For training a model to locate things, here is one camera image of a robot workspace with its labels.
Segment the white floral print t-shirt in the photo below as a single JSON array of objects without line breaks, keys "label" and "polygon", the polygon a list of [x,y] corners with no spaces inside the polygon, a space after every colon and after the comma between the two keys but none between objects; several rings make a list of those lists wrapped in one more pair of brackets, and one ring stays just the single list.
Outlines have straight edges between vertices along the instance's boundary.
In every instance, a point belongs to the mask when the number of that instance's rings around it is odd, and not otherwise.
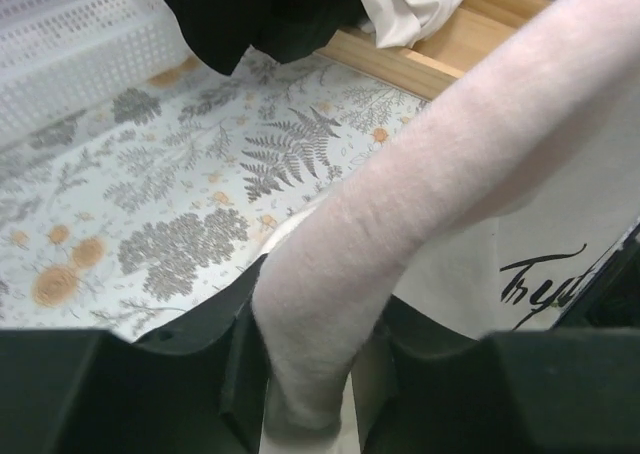
[{"label": "white floral print t-shirt", "polygon": [[639,0],[556,0],[264,242],[262,451],[356,449],[391,298],[475,340],[546,330],[639,215]]}]

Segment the green and grey raglan shirt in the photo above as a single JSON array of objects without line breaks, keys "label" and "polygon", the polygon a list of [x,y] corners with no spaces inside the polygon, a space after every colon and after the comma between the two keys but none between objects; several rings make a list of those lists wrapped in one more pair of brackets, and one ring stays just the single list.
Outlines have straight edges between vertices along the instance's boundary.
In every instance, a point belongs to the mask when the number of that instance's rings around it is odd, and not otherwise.
[{"label": "green and grey raglan shirt", "polygon": [[363,32],[378,48],[412,47],[451,18],[463,0],[360,0],[367,19]]}]

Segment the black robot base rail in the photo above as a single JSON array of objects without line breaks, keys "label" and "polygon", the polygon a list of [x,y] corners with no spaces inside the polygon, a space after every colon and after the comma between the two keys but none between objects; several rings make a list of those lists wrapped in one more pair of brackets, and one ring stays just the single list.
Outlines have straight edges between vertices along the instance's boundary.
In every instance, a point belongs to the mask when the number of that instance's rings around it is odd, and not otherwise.
[{"label": "black robot base rail", "polygon": [[631,231],[554,328],[639,328],[639,227]]}]

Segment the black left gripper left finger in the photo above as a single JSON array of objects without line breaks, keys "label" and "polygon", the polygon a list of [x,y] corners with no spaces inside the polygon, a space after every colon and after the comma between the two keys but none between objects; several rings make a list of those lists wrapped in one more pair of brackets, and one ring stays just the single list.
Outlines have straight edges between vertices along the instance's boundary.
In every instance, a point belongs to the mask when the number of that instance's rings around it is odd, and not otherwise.
[{"label": "black left gripper left finger", "polygon": [[5,453],[255,453],[268,366],[253,264],[199,306],[127,342],[98,329],[1,334]]}]

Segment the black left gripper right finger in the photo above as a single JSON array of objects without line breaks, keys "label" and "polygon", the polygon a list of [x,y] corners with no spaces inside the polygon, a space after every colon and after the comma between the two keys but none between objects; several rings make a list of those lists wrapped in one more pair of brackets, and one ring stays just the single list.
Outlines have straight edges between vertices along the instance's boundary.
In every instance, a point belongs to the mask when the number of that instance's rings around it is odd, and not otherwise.
[{"label": "black left gripper right finger", "polygon": [[639,335],[469,339],[392,299],[353,372],[365,453],[635,453]]}]

